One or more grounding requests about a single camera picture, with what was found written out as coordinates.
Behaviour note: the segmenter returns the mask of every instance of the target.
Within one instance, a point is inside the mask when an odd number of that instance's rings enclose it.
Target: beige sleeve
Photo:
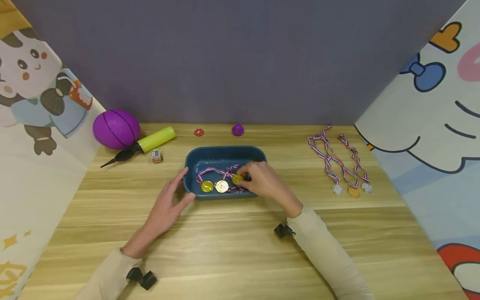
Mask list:
[[[76,300],[116,300],[128,284],[128,272],[140,266],[142,259],[123,255],[120,248],[113,250],[95,269]]]
[[[375,299],[358,267],[311,208],[304,206],[298,217],[287,218],[287,224],[338,300]]]

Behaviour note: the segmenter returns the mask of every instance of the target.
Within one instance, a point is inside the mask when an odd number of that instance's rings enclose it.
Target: silver medal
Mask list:
[[[338,184],[332,185],[332,191],[337,195],[343,194],[343,188]]]
[[[373,192],[373,187],[369,183],[362,183],[361,189],[366,192],[367,194],[371,194]]]

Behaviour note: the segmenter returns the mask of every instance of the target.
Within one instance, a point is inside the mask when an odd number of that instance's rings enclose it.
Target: purple wall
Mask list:
[[[465,0],[14,0],[141,121],[353,124]]]

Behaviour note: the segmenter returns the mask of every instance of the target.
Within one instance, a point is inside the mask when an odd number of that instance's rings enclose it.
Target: cartoon bow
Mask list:
[[[400,71],[400,74],[412,73],[413,85],[417,91],[425,93],[436,88],[444,79],[446,68],[440,62],[431,62],[426,65],[420,63],[420,53],[409,61]]]

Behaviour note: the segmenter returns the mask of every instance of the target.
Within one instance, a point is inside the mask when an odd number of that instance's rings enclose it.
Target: wooden table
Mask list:
[[[150,134],[165,126],[142,128]],[[141,226],[186,155],[212,145],[261,148],[359,265],[377,299],[465,299],[353,126],[335,126],[327,137],[350,169],[351,154],[336,137],[345,134],[358,149],[374,188],[372,194],[361,192],[359,199],[332,193],[323,161],[308,146],[306,137],[320,133],[322,126],[251,125],[242,137],[231,134],[231,125],[172,127],[177,138],[161,146],[162,164],[154,165],[145,155],[100,169],[115,152],[98,151],[20,299],[71,299],[107,254]],[[205,130],[203,137],[193,135],[199,127]],[[280,240],[274,234],[284,218],[268,199],[195,201],[144,261],[144,270],[159,278],[156,286],[147,292],[130,285],[122,299],[332,299],[293,238]]]

